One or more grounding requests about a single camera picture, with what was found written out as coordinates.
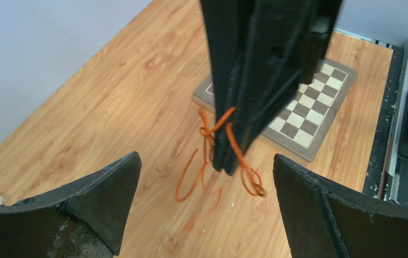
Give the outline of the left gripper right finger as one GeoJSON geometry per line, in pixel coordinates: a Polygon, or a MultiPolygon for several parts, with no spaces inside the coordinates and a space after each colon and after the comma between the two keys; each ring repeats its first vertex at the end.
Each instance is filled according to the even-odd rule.
{"type": "Polygon", "coordinates": [[[408,257],[408,207],[367,196],[282,154],[273,179],[292,257],[408,257]]]}

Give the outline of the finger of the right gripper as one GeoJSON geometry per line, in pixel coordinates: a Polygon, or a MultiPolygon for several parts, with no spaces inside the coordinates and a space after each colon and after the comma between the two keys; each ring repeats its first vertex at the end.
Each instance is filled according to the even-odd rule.
{"type": "Polygon", "coordinates": [[[255,1],[226,108],[242,154],[319,70],[342,1],[255,1]]]}
{"type": "Polygon", "coordinates": [[[255,136],[252,119],[257,111],[256,95],[248,84],[247,53],[251,19],[256,1],[201,1],[214,90],[216,119],[235,108],[228,122],[245,156],[255,136]]]}

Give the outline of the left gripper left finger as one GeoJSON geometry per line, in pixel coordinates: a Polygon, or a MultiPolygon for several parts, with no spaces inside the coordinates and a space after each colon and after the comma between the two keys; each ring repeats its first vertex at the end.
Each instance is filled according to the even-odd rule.
{"type": "Polygon", "coordinates": [[[13,205],[0,205],[0,257],[119,255],[142,162],[108,166],[13,205]]]}

